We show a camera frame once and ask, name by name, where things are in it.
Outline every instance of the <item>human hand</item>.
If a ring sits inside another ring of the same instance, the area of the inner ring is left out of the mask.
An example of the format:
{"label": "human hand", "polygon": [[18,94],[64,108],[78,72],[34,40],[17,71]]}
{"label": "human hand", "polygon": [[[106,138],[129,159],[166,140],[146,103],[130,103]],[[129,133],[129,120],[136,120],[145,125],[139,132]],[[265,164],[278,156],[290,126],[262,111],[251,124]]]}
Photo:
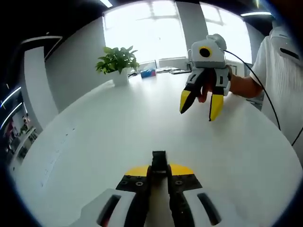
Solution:
{"label": "human hand", "polygon": [[[232,76],[232,69],[229,65],[226,65],[226,67],[228,68],[229,70],[229,74]],[[207,78],[205,79],[205,83],[202,87],[202,92],[201,94],[199,95],[198,97],[198,101],[200,103],[204,103],[207,99],[207,93],[210,91],[212,92],[213,91],[213,86],[214,86],[214,83],[215,83],[215,73],[214,73],[214,70],[211,70],[209,75],[207,75]]]}

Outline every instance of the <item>potted plant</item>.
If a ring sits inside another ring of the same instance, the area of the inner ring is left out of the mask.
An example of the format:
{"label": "potted plant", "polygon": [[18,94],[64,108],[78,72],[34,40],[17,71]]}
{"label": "potted plant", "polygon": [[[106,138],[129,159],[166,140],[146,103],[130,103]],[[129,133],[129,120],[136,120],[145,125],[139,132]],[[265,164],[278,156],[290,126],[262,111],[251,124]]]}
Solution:
{"label": "potted plant", "polygon": [[131,51],[133,46],[126,49],[104,47],[105,56],[99,57],[101,61],[96,64],[96,71],[110,74],[115,86],[125,85],[128,82],[127,68],[137,70],[139,64],[134,55],[136,51]]}

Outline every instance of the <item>shirt sleeve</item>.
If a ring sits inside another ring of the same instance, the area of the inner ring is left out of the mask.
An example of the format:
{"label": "shirt sleeve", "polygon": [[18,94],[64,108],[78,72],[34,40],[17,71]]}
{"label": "shirt sleeve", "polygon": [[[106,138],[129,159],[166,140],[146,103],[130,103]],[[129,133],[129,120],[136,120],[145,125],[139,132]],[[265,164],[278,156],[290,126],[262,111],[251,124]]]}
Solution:
{"label": "shirt sleeve", "polygon": [[[266,42],[266,38],[262,41],[262,43],[260,45],[260,48],[259,48],[258,54],[257,54],[257,58],[256,58],[256,62],[252,67],[252,70],[255,72],[255,74],[257,75],[257,77],[259,78],[261,83],[263,84],[263,86],[265,86],[265,84],[266,84],[266,48],[265,48],[266,44],[265,44],[265,42]],[[252,72],[250,72],[250,77],[255,82],[260,84]]]}

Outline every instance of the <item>black cable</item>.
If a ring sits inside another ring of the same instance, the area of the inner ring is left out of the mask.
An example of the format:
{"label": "black cable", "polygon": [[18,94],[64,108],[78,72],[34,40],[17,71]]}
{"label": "black cable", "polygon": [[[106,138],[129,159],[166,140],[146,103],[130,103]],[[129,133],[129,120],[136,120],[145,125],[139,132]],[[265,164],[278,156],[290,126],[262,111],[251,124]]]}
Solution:
{"label": "black cable", "polygon": [[299,138],[299,136],[301,135],[301,132],[303,131],[303,127],[301,128],[299,134],[297,135],[297,137],[294,139],[292,146],[294,145],[294,143],[296,143],[297,139]]}
{"label": "black cable", "polygon": [[269,102],[270,102],[271,107],[273,108],[273,111],[274,111],[274,114],[275,114],[275,117],[276,117],[276,122],[278,123],[278,128],[279,128],[279,130],[281,130],[280,123],[279,123],[278,116],[277,116],[277,114],[276,114],[274,105],[273,105],[273,103],[271,102],[271,100],[270,100],[270,98],[269,98],[269,95],[268,95],[267,91],[265,90],[265,87],[263,86],[263,84],[261,83],[261,81],[259,80],[259,78],[257,77],[257,75],[255,74],[255,72],[248,66],[247,63],[245,63],[245,62],[244,62],[241,58],[239,58],[237,55],[235,55],[235,54],[233,54],[232,52],[229,52],[229,51],[225,51],[225,52],[230,53],[231,55],[233,55],[233,56],[235,56],[236,58],[238,58],[241,62],[244,63],[244,65],[246,65],[247,68],[249,68],[249,70],[252,72],[252,74],[254,74],[254,76],[255,76],[256,79],[258,80],[259,84],[261,85],[262,89],[264,90],[264,92],[265,92],[265,94],[266,94],[266,96],[267,96],[267,98],[268,98],[268,100],[269,100]]}

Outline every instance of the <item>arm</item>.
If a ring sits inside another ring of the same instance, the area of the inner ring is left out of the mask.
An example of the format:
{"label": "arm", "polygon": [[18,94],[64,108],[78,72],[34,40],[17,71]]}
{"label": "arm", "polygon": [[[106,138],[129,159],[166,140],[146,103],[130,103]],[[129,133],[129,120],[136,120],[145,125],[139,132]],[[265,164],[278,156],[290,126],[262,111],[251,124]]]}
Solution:
{"label": "arm", "polygon": [[261,94],[262,87],[251,77],[237,77],[232,75],[230,91],[244,98],[254,98]]}

